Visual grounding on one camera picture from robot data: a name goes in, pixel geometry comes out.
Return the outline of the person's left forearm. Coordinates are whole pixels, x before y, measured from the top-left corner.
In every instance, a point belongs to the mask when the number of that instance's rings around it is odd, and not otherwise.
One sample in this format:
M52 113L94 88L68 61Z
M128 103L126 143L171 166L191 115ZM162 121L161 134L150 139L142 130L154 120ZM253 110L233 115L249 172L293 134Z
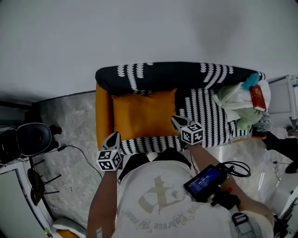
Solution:
M105 172L91 202L86 238L97 238L98 229L102 230L102 238L111 238L115 232L116 211L117 172Z

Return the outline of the red book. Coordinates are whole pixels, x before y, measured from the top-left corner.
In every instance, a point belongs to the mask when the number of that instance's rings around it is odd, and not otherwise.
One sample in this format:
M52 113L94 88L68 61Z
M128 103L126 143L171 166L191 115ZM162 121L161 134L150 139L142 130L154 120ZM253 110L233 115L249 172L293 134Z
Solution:
M250 87L251 101L253 108L259 111L266 110L265 99L259 85Z

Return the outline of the person's right forearm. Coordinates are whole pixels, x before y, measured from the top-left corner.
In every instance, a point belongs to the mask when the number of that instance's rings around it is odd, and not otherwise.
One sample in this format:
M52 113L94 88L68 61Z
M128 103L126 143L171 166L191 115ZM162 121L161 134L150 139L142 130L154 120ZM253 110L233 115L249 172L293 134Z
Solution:
M202 171L209 165L216 166L220 162L213 157L207 150L205 150L200 144L187 145L190 153L192 154L194 161L199 169ZM250 198L236 183L232 176L229 176L221 185L221 190L226 191L231 188L231 194L236 195L240 199L240 205L238 206L239 211L250 211L257 213L265 217L274 227L274 216L271 210L261 202Z

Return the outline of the person's white printed t-shirt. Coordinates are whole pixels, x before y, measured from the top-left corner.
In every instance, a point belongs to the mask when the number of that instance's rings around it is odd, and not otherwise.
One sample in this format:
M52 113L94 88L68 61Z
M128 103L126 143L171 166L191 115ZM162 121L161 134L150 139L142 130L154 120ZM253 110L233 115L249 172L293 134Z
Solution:
M122 180L112 238L252 238L246 215L196 202L184 184L192 177L181 162L146 163Z

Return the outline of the orange cushion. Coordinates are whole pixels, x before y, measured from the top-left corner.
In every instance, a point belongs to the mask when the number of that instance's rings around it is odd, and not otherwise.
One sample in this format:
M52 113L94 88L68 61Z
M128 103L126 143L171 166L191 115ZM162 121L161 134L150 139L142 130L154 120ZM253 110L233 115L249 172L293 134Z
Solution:
M148 95L113 95L115 131L122 140L177 136L171 123L176 115L175 93L174 88Z

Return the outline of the white framed door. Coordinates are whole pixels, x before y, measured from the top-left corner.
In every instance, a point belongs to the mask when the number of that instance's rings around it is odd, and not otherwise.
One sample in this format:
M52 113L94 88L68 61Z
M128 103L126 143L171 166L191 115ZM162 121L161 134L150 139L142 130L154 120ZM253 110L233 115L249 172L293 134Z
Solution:
M0 169L0 231L6 238L54 238L43 201L31 200L29 168L29 162L16 162Z

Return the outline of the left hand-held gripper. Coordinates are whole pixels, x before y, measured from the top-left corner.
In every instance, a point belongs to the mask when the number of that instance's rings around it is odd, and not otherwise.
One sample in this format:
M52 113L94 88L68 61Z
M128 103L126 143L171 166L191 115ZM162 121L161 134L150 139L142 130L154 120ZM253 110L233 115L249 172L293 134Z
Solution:
M107 136L97 152L96 162L103 172L116 171L122 162L121 135L114 132Z

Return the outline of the white side cabinet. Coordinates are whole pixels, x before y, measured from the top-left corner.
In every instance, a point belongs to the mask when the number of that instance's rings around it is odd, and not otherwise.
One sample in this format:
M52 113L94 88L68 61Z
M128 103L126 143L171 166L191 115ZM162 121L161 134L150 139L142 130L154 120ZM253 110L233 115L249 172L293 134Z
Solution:
M269 87L271 123L276 127L298 127L298 74L271 79Z

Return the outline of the black device with screen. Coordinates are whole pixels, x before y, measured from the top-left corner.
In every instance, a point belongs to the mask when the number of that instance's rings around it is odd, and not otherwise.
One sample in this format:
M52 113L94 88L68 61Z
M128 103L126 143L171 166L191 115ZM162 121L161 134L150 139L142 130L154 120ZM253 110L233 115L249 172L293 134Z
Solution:
M227 172L209 165L183 186L196 202L206 203L227 178Z

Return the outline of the white pet bed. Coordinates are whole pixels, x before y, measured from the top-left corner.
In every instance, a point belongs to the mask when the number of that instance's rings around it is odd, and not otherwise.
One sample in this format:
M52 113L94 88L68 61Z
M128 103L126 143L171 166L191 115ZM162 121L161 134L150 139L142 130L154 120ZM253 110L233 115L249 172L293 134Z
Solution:
M51 225L51 231L53 238L62 238L57 231L58 230L69 230L76 234L79 238L86 238L87 231L78 223L68 219L60 218L54 221Z

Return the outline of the person's black trousers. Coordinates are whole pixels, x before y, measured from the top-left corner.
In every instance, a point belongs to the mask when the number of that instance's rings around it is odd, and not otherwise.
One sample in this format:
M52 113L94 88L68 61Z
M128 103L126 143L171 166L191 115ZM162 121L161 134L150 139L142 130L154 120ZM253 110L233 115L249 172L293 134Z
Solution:
M162 153L159 153L158 156L153 160L153 162L156 161L178 161L186 164L191 169L191 163L189 160L174 148L167 148ZM122 182L123 178L129 172L149 162L150 161L146 154L133 154L130 156L125 167L123 168L123 171L118 178L119 181Z

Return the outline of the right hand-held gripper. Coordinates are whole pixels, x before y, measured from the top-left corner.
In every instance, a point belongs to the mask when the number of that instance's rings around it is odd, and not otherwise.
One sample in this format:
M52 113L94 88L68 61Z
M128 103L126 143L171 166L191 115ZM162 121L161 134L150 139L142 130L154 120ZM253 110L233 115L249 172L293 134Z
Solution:
M179 132L181 141L195 145L203 141L203 126L183 116L172 116L171 122Z

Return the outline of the black white patterned sofa cover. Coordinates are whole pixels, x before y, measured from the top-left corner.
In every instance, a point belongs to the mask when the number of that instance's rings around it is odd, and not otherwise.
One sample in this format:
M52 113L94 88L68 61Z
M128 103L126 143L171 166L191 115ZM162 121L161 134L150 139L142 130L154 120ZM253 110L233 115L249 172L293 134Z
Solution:
M251 133L237 128L235 121L228 121L227 114L216 105L212 96L227 85L245 81L254 71L250 69L192 62L154 62L99 69L96 83L111 97L135 93L176 89L176 113L199 122L204 128L203 147L219 146L232 136Z

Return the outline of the black chair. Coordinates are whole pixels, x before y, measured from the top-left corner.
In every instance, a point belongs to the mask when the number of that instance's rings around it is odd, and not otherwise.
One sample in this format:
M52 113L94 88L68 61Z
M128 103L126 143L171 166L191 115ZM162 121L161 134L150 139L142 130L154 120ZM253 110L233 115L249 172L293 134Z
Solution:
M35 166L38 164L43 163L45 160L41 160L37 163L31 164L31 168L28 169L27 171L27 178L29 180L29 183L31 185L31 191L30 191L30 197L35 206L39 204L39 202L44 198L44 195L49 195L49 194L55 194L59 193L60 191L54 191L54 192L46 192L45 185L53 182L54 180L58 179L61 177L61 174L58 176L54 177L53 179L44 182L40 175L36 170Z

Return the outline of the small orange pad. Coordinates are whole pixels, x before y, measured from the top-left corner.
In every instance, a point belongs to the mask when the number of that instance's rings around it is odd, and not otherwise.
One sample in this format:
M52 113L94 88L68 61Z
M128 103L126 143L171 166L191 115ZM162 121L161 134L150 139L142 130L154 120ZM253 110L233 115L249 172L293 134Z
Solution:
M69 230L58 230L57 233L62 237L62 238L79 238L76 234Z

